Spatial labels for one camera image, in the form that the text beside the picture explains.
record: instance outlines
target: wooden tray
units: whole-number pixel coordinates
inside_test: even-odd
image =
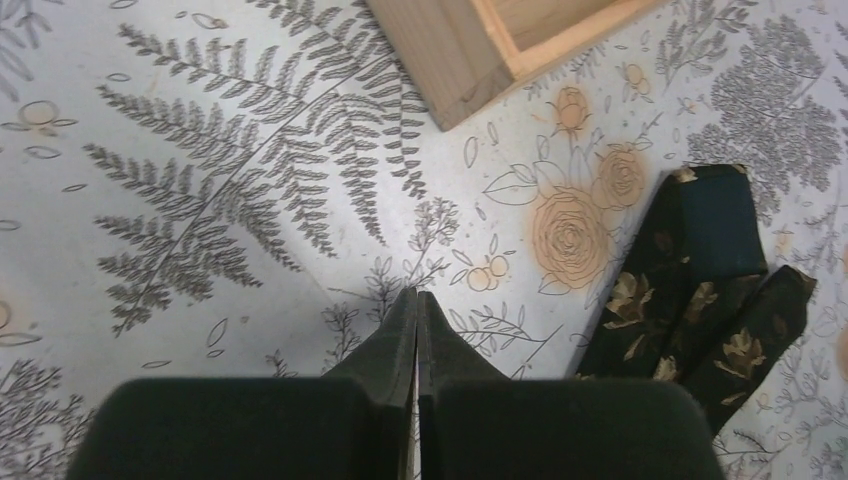
[[[367,0],[449,130],[664,0]]]

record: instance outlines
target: orange rose print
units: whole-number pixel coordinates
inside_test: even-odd
[[[580,190],[559,188],[538,208],[533,222],[533,247],[548,274],[542,293],[583,288],[604,269],[609,259],[609,233],[601,210]]]
[[[560,130],[574,135],[583,129],[583,124],[589,118],[589,107],[586,97],[574,87],[563,88],[559,92],[555,105]]]
[[[642,166],[632,150],[613,151],[601,160],[592,200],[601,208],[621,210],[635,205],[644,189]]]

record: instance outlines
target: gray fern print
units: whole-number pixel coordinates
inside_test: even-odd
[[[93,410],[83,398],[55,398],[61,369],[18,360],[0,377],[0,478],[65,478]]]
[[[797,182],[824,192],[839,164],[834,114],[807,94],[825,65],[794,20],[782,16],[748,28],[741,63],[720,74],[712,104],[721,112],[689,136],[692,163],[742,163],[749,168],[760,219],[768,226]]]
[[[353,2],[358,13],[346,20],[337,20],[340,8],[319,10],[313,0],[246,3],[278,21],[300,42],[298,51],[286,56],[268,46],[251,69],[247,39],[225,45],[214,38],[203,45],[196,38],[163,41],[126,24],[119,29],[137,55],[150,57],[174,81],[195,85],[212,105],[98,87],[106,105],[185,152],[181,159],[136,159],[96,143],[85,147],[106,178],[156,211],[95,219],[128,244],[99,260],[103,271],[121,279],[107,290],[118,302],[115,336],[167,309],[174,295],[211,298],[218,280],[262,286],[233,229],[298,271],[286,243],[291,239],[282,235],[281,216],[287,215],[295,224],[288,231],[336,257],[323,165],[341,168],[356,216],[380,244],[378,167],[387,165],[410,197],[426,194],[414,141],[427,109],[364,0]],[[346,93],[343,85],[361,93]],[[227,118],[216,101],[238,102],[239,113]],[[262,138],[267,126],[273,131]]]

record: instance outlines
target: black floral fabric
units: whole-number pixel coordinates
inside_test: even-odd
[[[662,183],[577,378],[682,384],[717,433],[803,332],[815,280],[766,278],[741,165],[683,168]]]

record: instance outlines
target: floral patterned surface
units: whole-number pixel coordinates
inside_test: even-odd
[[[819,286],[715,448],[845,478],[846,127],[838,0],[673,1],[449,133],[361,0],[6,0],[0,477],[61,477],[130,378],[318,375],[407,285],[570,376],[663,172],[744,163],[771,270]]]

